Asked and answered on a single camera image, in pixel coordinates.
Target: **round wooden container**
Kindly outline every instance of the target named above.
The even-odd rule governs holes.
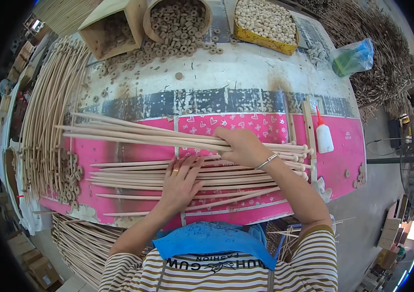
[[[204,0],[198,0],[198,1],[204,4],[204,8],[205,8],[205,26],[203,29],[199,30],[203,35],[205,35],[205,32],[207,32],[212,22],[211,9],[210,9],[210,6]],[[152,29],[152,24],[150,22],[150,16],[152,14],[151,13],[152,9],[153,7],[155,7],[155,5],[157,5],[160,2],[166,2],[168,5],[173,5],[177,1],[174,1],[174,0],[152,0],[150,1],[149,7],[147,8],[144,14],[143,26],[144,26],[145,34],[148,35],[149,38],[151,38],[155,42],[163,43],[164,40],[155,34],[155,32]]]

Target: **yellow box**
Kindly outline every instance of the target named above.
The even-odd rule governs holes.
[[[285,55],[293,55],[294,51],[297,48],[297,45],[293,46],[290,44],[277,42],[267,37],[263,37],[250,30],[244,29],[238,26],[236,22],[234,23],[234,37],[237,38],[238,40],[242,40],[242,41],[252,43],[252,44],[258,44],[259,46],[266,47],[272,50],[276,50],[277,52],[283,53]],[[297,27],[296,27],[296,44],[299,44],[299,32],[297,30]]]

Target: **hand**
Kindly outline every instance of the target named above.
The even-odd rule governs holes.
[[[230,144],[233,151],[220,154],[223,159],[235,164],[255,168],[274,154],[252,131],[247,129],[228,130],[218,127],[213,136],[220,137]]]
[[[162,197],[157,204],[161,206],[160,210],[174,215],[186,209],[195,194],[205,184],[204,181],[194,184],[203,162],[204,157],[185,156],[180,160],[173,157],[166,169]]]

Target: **silver bracelet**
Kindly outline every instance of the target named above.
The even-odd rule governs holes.
[[[264,165],[266,165],[267,163],[269,163],[270,161],[272,161],[272,159],[274,159],[275,157],[277,157],[278,155],[280,155],[280,153],[275,153],[274,155],[270,156],[269,158],[267,158],[267,161],[262,163],[261,165],[257,166],[256,168],[254,168],[254,170],[258,170],[261,167],[263,167]]]

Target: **white plastic bottle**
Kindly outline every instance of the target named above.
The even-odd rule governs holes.
[[[316,136],[317,136],[317,146],[320,154],[333,151],[333,141],[332,135],[330,134],[330,129],[325,125],[324,120],[320,116],[319,109],[317,109],[317,116],[319,120],[317,122]]]

